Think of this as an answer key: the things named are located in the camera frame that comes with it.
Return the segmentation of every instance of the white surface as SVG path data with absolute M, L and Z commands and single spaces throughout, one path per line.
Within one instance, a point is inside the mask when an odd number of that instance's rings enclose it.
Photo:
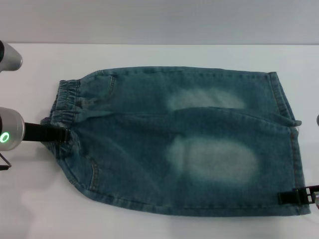
M 48 116 L 59 80 L 128 66 L 194 66 L 277 71 L 300 127 L 306 182 L 319 184 L 319 46 L 130 46 L 13 44 L 23 56 L 16 72 L 0 74 L 0 105 L 26 122 Z M 1 239 L 301 239 L 318 237 L 319 210 L 298 217 L 192 218 L 163 216 L 94 202 L 65 178 L 37 142 L 3 153 Z
M 8 42 L 319 44 L 318 0 L 1 0 Z

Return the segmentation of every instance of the pocket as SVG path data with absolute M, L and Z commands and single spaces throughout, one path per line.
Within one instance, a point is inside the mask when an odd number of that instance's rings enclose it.
M 115 75 L 103 75 L 102 71 L 94 72 L 80 80 L 77 106 L 85 108 L 88 105 L 107 101 L 116 86 Z

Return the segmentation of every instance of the green led light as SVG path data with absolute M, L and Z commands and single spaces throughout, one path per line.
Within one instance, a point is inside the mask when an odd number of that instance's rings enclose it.
M 8 139 L 9 139 L 9 137 L 10 137 L 10 135 L 9 135 L 8 132 L 3 133 L 3 134 L 0 136 L 0 142 L 1 142 L 1 143 L 7 142 Z

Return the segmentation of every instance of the seam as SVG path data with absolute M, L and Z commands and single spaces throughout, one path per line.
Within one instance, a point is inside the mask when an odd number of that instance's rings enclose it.
M 247 118 L 251 118 L 251 119 L 254 119 L 256 121 L 262 121 L 264 123 L 267 123 L 269 124 L 270 126 L 272 127 L 277 127 L 277 128 L 285 128 L 285 126 L 282 126 L 278 123 L 274 123 L 274 122 L 271 122 L 271 121 L 267 121 L 265 119 L 262 119 L 262 118 L 259 118 L 259 117 L 256 117 L 256 116 L 251 116 L 251 115 L 248 115 L 248 114 L 245 114 L 245 113 L 242 113 L 242 112 L 231 112 L 231 111 L 227 111 L 227 110 L 224 110 L 224 109 L 219 109 L 219 108 L 216 108 L 216 110 L 218 111 L 221 111 L 221 112 L 224 112 L 224 113 L 228 113 L 230 115 L 241 115 L 241 116 L 244 116 L 244 117 L 247 117 Z
M 70 183 L 71 183 L 72 185 L 78 184 L 78 185 L 81 186 L 82 188 L 85 188 L 84 185 L 82 185 L 82 184 L 79 182 L 79 180 L 76 178 L 76 176 L 73 174 L 72 170 L 70 169 L 70 166 L 67 164 L 67 162 L 66 162 L 66 160 L 65 160 L 65 157 L 63 158 L 63 161 L 62 161 L 62 162 L 63 162 L 63 163 L 65 164 L 65 166 L 67 167 L 68 171 L 69 171 L 70 174 L 71 174 L 72 180 L 74 181 L 74 183 L 72 183 L 71 180 L 70 180 Z
M 271 86 L 271 91 L 272 91 L 273 96 L 274 96 L 274 98 L 275 98 L 275 102 L 276 102 L 276 106 L 277 106 L 278 112 L 280 113 L 280 115 L 282 115 L 282 114 L 281 114 L 281 110 L 280 110 L 280 108 L 279 108 L 278 99 L 277 99 L 276 94 L 275 94 L 275 91 L 274 91 L 274 85 L 273 85 L 273 81 L 272 81 L 271 76 L 269 76 L 269 82 L 270 82 L 270 86 Z
M 294 114 L 293 114 L 293 111 L 292 111 L 292 109 L 291 109 L 291 106 L 290 106 L 290 104 L 289 104 L 289 102 L 288 102 L 288 99 L 287 99 L 287 97 L 286 97 L 286 94 L 285 94 L 285 92 L 284 92 L 283 86 L 281 85 L 280 81 L 278 81 L 278 86 L 279 86 L 280 93 L 281 93 L 282 98 L 283 98 L 283 101 L 284 101 L 284 105 L 285 105 L 285 107 L 286 107 L 287 114 L 288 114 L 288 116 L 289 116 L 289 118 L 290 118 L 291 120 L 295 120 L 295 116 L 294 116 Z
M 294 133 L 292 131 L 292 129 L 290 129 L 290 144 L 291 144 L 291 150 L 292 150 L 292 156 L 293 156 L 293 169 L 294 169 L 294 181 L 295 181 L 295 188 L 298 188 L 299 185 L 297 183 L 297 167 L 296 167 L 296 149 L 295 149 L 295 146 L 294 146 L 294 143 L 295 143 L 295 136 L 294 136 Z M 300 210 L 300 206 L 296 206 L 297 207 L 297 211 L 299 213 L 299 215 L 301 214 L 301 210 Z
M 110 78 L 110 88 L 109 88 L 109 91 L 108 91 L 108 96 L 110 96 L 114 90 L 114 87 L 115 87 L 115 82 L 116 82 L 116 78 L 115 76 L 111 76 Z
M 97 185 L 97 178 L 98 178 L 98 171 L 99 168 L 97 166 L 97 164 L 95 163 L 94 159 L 91 157 L 86 157 L 84 156 L 86 159 L 88 159 L 91 162 L 92 165 L 92 178 L 91 178 L 91 182 L 89 184 L 89 190 L 95 191 L 96 190 L 96 185 Z
M 202 72 L 202 70 L 214 70 L 215 72 Z M 103 75 L 107 76 L 107 75 L 124 75 L 124 73 L 120 73 L 117 72 L 116 69 L 106 69 L 106 70 L 102 70 Z M 182 69 L 182 70 L 150 70 L 149 72 L 147 70 L 138 70 L 138 71 L 134 71 L 131 70 L 130 74 L 154 74 L 154 73 L 158 73 L 158 72 L 162 72 L 162 73 L 170 73 L 170 72 L 187 72 L 187 73 L 194 73 L 194 74 L 203 74 L 203 75 L 216 75 L 216 76 L 233 76 L 233 75 L 248 75 L 251 76 L 253 79 L 259 79 L 262 78 L 264 75 L 267 75 L 268 73 L 264 73 L 264 72 L 245 72 L 245 71 L 232 71 L 232 70 L 225 70 L 225 69 L 213 69 L 213 68 L 199 68 L 199 70 L 197 71 L 192 71 L 192 70 L 188 70 L 188 69 Z

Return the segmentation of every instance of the blue denim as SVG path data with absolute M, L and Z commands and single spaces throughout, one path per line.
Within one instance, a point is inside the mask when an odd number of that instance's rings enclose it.
M 303 187 L 295 120 L 277 74 L 133 67 L 61 81 L 42 124 L 71 130 L 45 143 L 82 194 L 144 212 L 291 216 Z

